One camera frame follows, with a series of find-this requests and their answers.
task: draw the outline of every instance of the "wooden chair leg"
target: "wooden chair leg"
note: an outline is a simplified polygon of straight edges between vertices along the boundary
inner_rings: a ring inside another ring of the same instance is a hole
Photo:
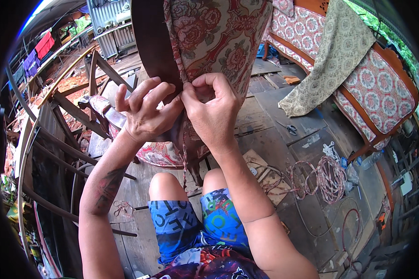
[[[354,161],[358,156],[362,156],[362,155],[366,154],[370,150],[371,150],[371,145],[370,144],[365,144],[365,146],[363,146],[362,148],[358,149],[357,152],[355,152],[354,154],[352,154],[348,158],[348,165],[349,165],[350,162]]]
[[[268,54],[268,46],[270,45],[270,43],[268,42],[268,41],[265,41],[265,44],[264,44],[264,56],[262,57],[262,60],[267,60],[267,54]]]
[[[190,166],[189,171],[191,172],[191,175],[193,176],[194,182],[198,187],[203,187],[203,179],[200,177],[200,166],[199,163]]]

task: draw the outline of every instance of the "dark wood frame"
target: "dark wood frame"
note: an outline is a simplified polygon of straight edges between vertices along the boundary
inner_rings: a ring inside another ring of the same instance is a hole
[[[325,3],[325,1],[318,1],[318,0],[309,0],[309,1],[295,0],[294,5],[295,6],[300,6],[300,7],[306,8],[306,9],[309,9],[309,10],[315,12],[315,13],[318,13],[320,15],[325,16],[324,10],[321,9],[320,3]],[[278,41],[279,43],[281,43],[285,47],[288,47],[289,49],[291,49],[291,51],[293,51],[296,54],[298,54],[299,56],[301,56],[301,58],[305,59],[310,64],[313,65],[315,63],[315,60],[312,57],[310,57],[309,55],[307,55],[306,53],[304,53],[302,50],[300,50],[299,48],[297,48],[294,45],[292,45],[290,42],[285,41],[283,38],[277,36],[276,34],[274,34],[272,32],[269,32],[268,35],[270,35],[271,38],[273,38],[274,40]],[[287,54],[285,54],[284,52],[282,52],[278,47],[276,47],[269,40],[267,40],[265,42],[265,46],[264,46],[265,47],[265,53],[264,53],[264,56],[263,56],[263,60],[265,60],[266,57],[267,57],[268,45],[274,46],[278,50],[279,53],[281,53],[286,58],[288,58],[291,61],[293,61],[296,64],[298,64],[307,74],[310,74],[310,72],[300,62],[296,61],[294,58],[292,58],[292,57],[288,56]],[[390,48],[385,48],[385,49],[381,48],[380,45],[377,42],[374,43],[374,45],[372,46],[372,48],[374,49],[374,51],[376,51],[386,61],[386,63],[389,64],[389,66],[393,69],[393,71],[403,81],[403,83],[407,87],[408,91],[410,92],[410,94],[414,98],[415,105],[414,105],[412,111],[408,115],[406,115],[402,120],[400,120],[399,123],[396,126],[394,126],[394,128],[390,132],[388,132],[386,134],[383,134],[374,125],[374,122],[369,118],[369,115],[366,113],[366,111],[363,109],[363,107],[357,102],[357,100],[354,98],[354,96],[343,85],[341,85],[338,88],[340,90],[340,92],[345,96],[345,98],[348,99],[348,101],[352,104],[352,106],[354,107],[354,109],[356,109],[357,112],[358,112],[358,114],[362,117],[363,121],[368,125],[368,127],[371,129],[371,131],[376,135],[376,137],[371,142],[368,141],[367,137],[363,134],[362,130],[355,124],[355,122],[346,113],[346,111],[344,111],[344,109],[340,106],[340,104],[338,103],[338,101],[336,100],[336,98],[334,98],[334,102],[337,105],[337,107],[346,116],[346,118],[352,123],[352,125],[356,128],[356,130],[359,132],[359,134],[362,136],[362,138],[363,138],[363,140],[365,142],[365,145],[362,148],[360,148],[357,152],[355,152],[353,155],[351,155],[348,158],[348,163],[351,162],[351,161],[353,161],[354,159],[356,159],[358,156],[367,153],[368,151],[377,151],[374,148],[374,145],[376,145],[380,141],[382,141],[382,140],[390,137],[392,134],[396,133],[396,131],[399,128],[399,126],[405,120],[407,120],[408,118],[410,118],[411,115],[413,115],[413,113],[414,113],[414,111],[415,111],[415,109],[416,109],[416,107],[417,107],[417,105],[419,103],[418,90],[417,90],[416,86],[414,85],[413,81],[408,76],[408,74],[405,72],[405,70],[403,70],[402,63],[399,60],[399,58],[397,57],[396,53],[393,50],[391,50]]]

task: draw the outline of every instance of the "person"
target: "person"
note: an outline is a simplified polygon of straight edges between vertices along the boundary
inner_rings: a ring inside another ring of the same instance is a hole
[[[148,205],[159,263],[166,266],[153,278],[319,278],[315,267],[291,243],[242,158],[234,137],[241,102],[226,77],[201,75],[185,83],[183,92],[157,110],[158,103],[174,91],[174,85],[159,77],[142,82],[128,99],[124,99],[126,87],[118,89],[116,109],[127,113],[127,121],[91,172],[80,201],[84,278],[124,277],[107,214],[137,151],[170,129],[183,108],[220,169],[210,170],[204,179],[203,223],[175,176],[157,173],[152,178]],[[199,101],[199,95],[208,92],[215,98]]]

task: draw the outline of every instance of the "blue shorts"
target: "blue shorts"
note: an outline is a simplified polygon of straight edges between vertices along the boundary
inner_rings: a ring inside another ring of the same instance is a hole
[[[148,202],[160,247],[160,264],[167,265],[190,248],[226,245],[248,250],[247,235],[228,188],[207,193],[200,202],[203,224],[188,201]]]

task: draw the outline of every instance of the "beige patterned fabric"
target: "beige patterned fabric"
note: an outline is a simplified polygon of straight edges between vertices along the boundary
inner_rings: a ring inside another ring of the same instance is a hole
[[[278,107],[288,117],[308,114],[346,80],[374,41],[368,26],[343,0],[331,0],[314,69]]]

